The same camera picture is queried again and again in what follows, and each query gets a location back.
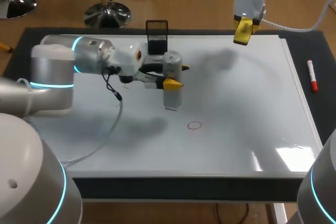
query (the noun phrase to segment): white table surface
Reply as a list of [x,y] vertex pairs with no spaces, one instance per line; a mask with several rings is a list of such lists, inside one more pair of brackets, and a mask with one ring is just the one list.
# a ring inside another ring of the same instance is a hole
[[[117,47],[146,36],[94,36]],[[143,83],[111,84],[124,113],[108,144],[68,168],[72,177],[304,177],[322,144],[285,39],[252,36],[170,36],[183,55],[183,105],[164,109],[162,90]],[[60,160],[81,156],[102,140],[118,101],[100,75],[75,74],[73,110],[63,118],[35,118]],[[198,130],[188,129],[200,122]]]

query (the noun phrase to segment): red circle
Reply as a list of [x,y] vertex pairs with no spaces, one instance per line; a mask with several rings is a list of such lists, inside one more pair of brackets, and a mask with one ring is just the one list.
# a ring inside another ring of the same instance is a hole
[[[199,125],[198,128],[190,128],[191,123],[199,123],[200,125]],[[200,127],[202,127],[202,123],[201,122],[190,122],[187,127],[188,127],[189,130],[198,130]]]

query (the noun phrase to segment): chair base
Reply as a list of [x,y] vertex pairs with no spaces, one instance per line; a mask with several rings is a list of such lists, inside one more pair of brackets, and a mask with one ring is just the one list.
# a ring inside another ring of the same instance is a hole
[[36,5],[36,0],[0,0],[0,19],[22,17],[34,10]]
[[84,13],[84,23],[94,28],[120,28],[131,21],[131,11],[127,6],[109,2],[91,6]]

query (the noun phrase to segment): blue led ring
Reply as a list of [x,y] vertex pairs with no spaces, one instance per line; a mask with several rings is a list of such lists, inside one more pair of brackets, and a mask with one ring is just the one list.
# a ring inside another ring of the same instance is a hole
[[65,191],[67,190],[67,176],[65,174],[65,170],[64,167],[62,166],[61,163],[59,163],[61,168],[62,168],[62,172],[63,172],[63,179],[64,179],[64,185],[63,185],[63,192],[62,192],[62,196],[61,196],[61,200],[58,203],[58,206],[54,212],[54,214],[51,216],[51,218],[48,220],[47,224],[51,224],[53,222],[53,220],[55,219],[55,217],[57,216],[59,210],[61,209],[61,206],[63,204],[64,201],[64,197],[65,197]]
[[327,213],[327,211],[324,209],[324,207],[322,206],[319,198],[317,197],[316,193],[315,193],[315,189],[314,189],[314,183],[313,183],[313,167],[311,169],[311,172],[310,172],[310,182],[311,182],[311,190],[313,191],[313,194],[314,194],[314,197],[315,197],[315,200],[317,202],[317,204],[319,205],[319,207],[321,208],[322,212],[325,214],[325,216],[328,217],[328,219],[333,223],[333,224],[336,224],[336,221]]
[[30,82],[30,85],[33,87],[38,88],[52,88],[52,89],[66,89],[66,88],[73,88],[73,84],[67,84],[67,85],[52,85],[52,84],[41,84],[41,83],[35,83]]

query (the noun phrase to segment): white cable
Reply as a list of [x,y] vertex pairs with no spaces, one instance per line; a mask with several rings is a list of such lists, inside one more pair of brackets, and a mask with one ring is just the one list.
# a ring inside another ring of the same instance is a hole
[[[25,110],[25,117],[26,117],[26,122],[29,123],[35,130],[36,132],[39,134],[39,130],[37,128],[37,126],[34,124],[33,119],[29,116],[31,107],[32,107],[32,103],[33,103],[33,90],[32,87],[30,86],[30,83],[27,79],[24,78],[19,78],[17,79],[17,82],[23,82],[27,89],[28,89],[28,99],[27,99],[27,105],[26,105],[26,110]],[[116,125],[118,124],[118,122],[120,121],[120,117],[122,115],[122,111],[123,111],[123,102],[120,101],[119,102],[119,112],[117,115],[117,118],[115,120],[115,122],[113,123],[111,129],[109,130],[109,132],[107,133],[105,139],[93,150],[91,150],[90,152],[88,152],[86,155],[80,156],[80,157],[76,157],[76,158],[72,158],[66,161],[60,161],[63,165],[66,165],[67,167],[74,165],[75,163],[82,161],[90,156],[92,156],[94,153],[96,153],[97,151],[99,151],[100,149],[102,149],[108,142],[109,140],[109,136],[111,135],[112,131],[114,130],[114,128],[116,127]]]
[[278,25],[278,24],[275,24],[273,22],[270,22],[268,20],[265,20],[263,19],[263,22],[271,25],[271,26],[274,26],[274,27],[277,27],[279,29],[282,29],[282,30],[286,30],[286,31],[294,31],[294,32],[297,32],[297,33],[306,33],[308,31],[313,31],[315,30],[319,25],[320,23],[322,22],[322,20],[324,19],[324,16],[325,14],[327,13],[327,10],[329,8],[329,5],[331,4],[333,0],[327,0],[323,9],[322,9],[322,12],[321,12],[321,15],[320,17],[318,18],[317,22],[315,23],[315,25],[313,25],[311,28],[306,28],[306,29],[296,29],[296,28],[290,28],[290,27],[286,27],[286,26],[281,26],[281,25]]
[[28,116],[32,107],[32,103],[33,103],[33,90],[32,87],[30,86],[30,83],[27,79],[24,78],[19,78],[17,79],[17,82],[24,82],[24,84],[26,85],[27,89],[28,89],[28,98],[27,98],[27,105],[26,105],[26,110],[25,110],[25,115],[24,116]]
[[100,149],[102,149],[108,142],[109,140],[109,136],[111,135],[112,131],[114,130],[115,126],[118,124],[121,114],[122,114],[122,110],[123,110],[123,102],[120,101],[119,102],[119,113],[117,115],[117,118],[115,120],[115,122],[113,123],[110,131],[108,132],[108,134],[106,135],[105,139],[103,141],[101,141],[101,143],[93,150],[91,150],[90,152],[88,152],[86,155],[83,155],[81,157],[76,157],[76,158],[72,158],[66,161],[60,161],[63,165],[67,165],[67,167],[74,165],[75,163],[82,161],[90,156],[92,156],[94,153],[96,153],[97,151],[99,151]]

